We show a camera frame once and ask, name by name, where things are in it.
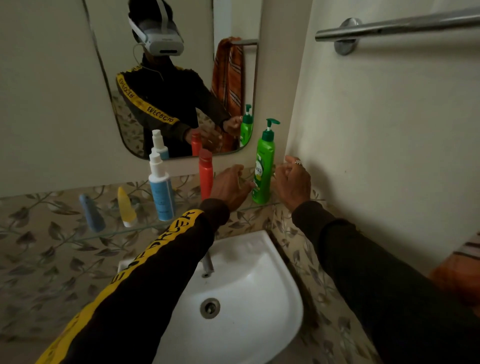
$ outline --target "yellow tube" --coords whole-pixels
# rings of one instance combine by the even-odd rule
[[[125,225],[126,228],[131,228],[137,223],[137,214],[132,207],[130,198],[126,194],[125,190],[121,187],[119,187],[117,198],[123,225]]]

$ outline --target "drain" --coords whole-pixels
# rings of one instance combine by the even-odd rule
[[[216,298],[207,298],[200,305],[200,313],[207,320],[216,317],[220,312],[220,302]]]

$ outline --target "striped towel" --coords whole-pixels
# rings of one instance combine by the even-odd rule
[[[434,269],[430,279],[480,317],[480,232]]]
[[[243,106],[243,46],[234,46],[232,40],[222,39],[218,44],[213,68],[212,93],[231,116],[241,116]],[[223,133],[221,152],[239,147],[238,138]]]

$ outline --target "white sink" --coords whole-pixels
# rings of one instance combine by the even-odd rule
[[[265,231],[216,241],[215,272],[199,264],[179,299],[154,364],[265,364],[297,334],[303,316],[299,290]],[[202,303],[220,303],[214,318]]]

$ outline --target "green bottle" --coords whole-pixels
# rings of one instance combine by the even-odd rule
[[[275,119],[267,119],[267,130],[258,141],[257,161],[255,163],[255,188],[252,191],[252,198],[258,204],[265,204],[270,199],[270,179],[272,178],[272,167],[275,158],[275,143],[272,124],[280,124]]]
[[[241,127],[240,127],[240,148],[246,146],[250,137],[252,136],[253,129],[253,117],[250,109],[251,105],[247,104],[247,112],[242,118]]]

